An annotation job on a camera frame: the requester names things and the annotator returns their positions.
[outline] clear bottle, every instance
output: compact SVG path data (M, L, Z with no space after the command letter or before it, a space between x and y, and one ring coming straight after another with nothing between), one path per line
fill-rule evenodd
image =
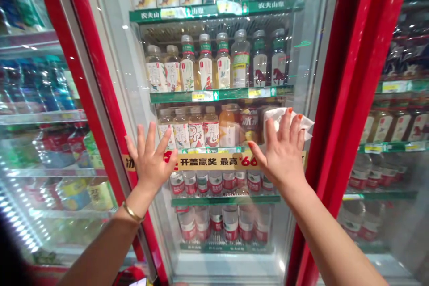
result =
M228 34L218 33L216 37L218 54L215 62L218 70L219 89L231 87L231 56L228 49Z
M167 46L167 57L165 57L164 66L167 74L167 90L169 92L181 92L180 58L179 50L176 46Z
M189 141L192 148L205 147L204 142L204 119L201 114L201 106L190 108L189 116Z
M165 67L161 59L161 49L158 46L147 47L146 68L151 86L151 93L168 92Z
M201 80L198 73L198 64L195 59L193 39L189 35L182 36L181 75L182 86L185 92L201 90Z
M234 34L232 54L232 87L248 87L250 43L246 40L246 30L240 29Z
M211 40L210 35L200 34L198 38L200 41L200 58L198 59L201 89L218 89L218 69L216 62L211 54Z

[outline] white label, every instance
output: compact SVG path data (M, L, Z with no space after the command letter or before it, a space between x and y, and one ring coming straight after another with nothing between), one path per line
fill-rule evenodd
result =
M283 85L285 72L286 72L286 59L285 53L276 53L271 59L271 84L273 86Z
M163 136L164 136L164 133L169 128L171 129L171 135L170 135L170 140L168 140L167 150L174 150L176 148L176 142L175 142L175 139L174 139L173 126L171 124L158 125L158 132L160 134L160 140L161 140L163 138Z
M151 83L152 93L166 93L167 78L165 77L165 68L163 63L146 63L149 73L149 82Z
M383 142L386 138L387 131L389 130L390 124L392 123L392 116L383 116L380 118L377 125L377 130L375 131L375 136L373 142Z
M202 90L213 89L213 62L209 58L201 58L199 63Z
M190 59L184 59L180 62L183 90L185 92L195 90L195 80L193 78L193 61Z
M179 149L190 148L188 124L173 124L173 129L176 147Z
M253 87L264 87L267 79L267 55L253 57Z
M165 63L165 71L167 72L167 89L169 92L181 92L182 86L179 77L180 63Z
M218 59L219 89L228 89L231 86L231 60L228 57Z

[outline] bottle label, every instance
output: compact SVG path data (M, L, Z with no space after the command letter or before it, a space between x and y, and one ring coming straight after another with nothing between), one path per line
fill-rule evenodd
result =
M189 123L189 141L191 147L205 147L203 123Z
M167 150L174 150L176 148L176 141L174 139L174 130L172 124L161 124L158 125L158 133L160 134L160 140L163 138L165 132L171 129L170 139L168 140Z
M199 61L202 90L213 89L213 62L210 58L201 58Z
M166 93L167 78L163 63L146 63L149 73L149 82L151 84L151 93Z
M206 146L219 147L219 122L204 123Z
M231 86L231 60L228 57L218 59L219 89L228 89Z
M195 82L193 79L193 61L190 59L184 59L180 64L182 71L183 90L185 92L195 90Z
M232 59L232 86L233 88L246 87L247 72L249 70L250 54L245 51L234 54Z
M271 84L273 86L283 85L285 81L286 61L288 60L285 53L276 53L271 59Z
M191 148L188 124L173 124L174 139L179 149Z
M253 57L253 86L264 87L267 79L267 55L257 54Z

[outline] finger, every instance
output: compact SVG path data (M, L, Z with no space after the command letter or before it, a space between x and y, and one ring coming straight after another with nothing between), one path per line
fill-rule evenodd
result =
M291 117L292 117L292 107L286 109L286 112L283 114L280 120L278 133L277 133L277 137L279 141L289 142L289 127L290 127Z
M298 143L298 132L301 127L302 118L302 114L295 115L294 119L292 120L292 124L290 125L289 142L295 146Z

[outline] red door frame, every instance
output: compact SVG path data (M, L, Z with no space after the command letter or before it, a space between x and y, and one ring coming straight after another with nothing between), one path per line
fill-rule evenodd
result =
M331 131L336 130L335 144L327 147L331 152L330 160L322 168L317 188L318 196L334 217L338 216L402 2L360 0L359 3L350 55L344 69L345 82L338 99L343 115L332 124ZM297 285L314 285L318 278L317 267L306 244Z

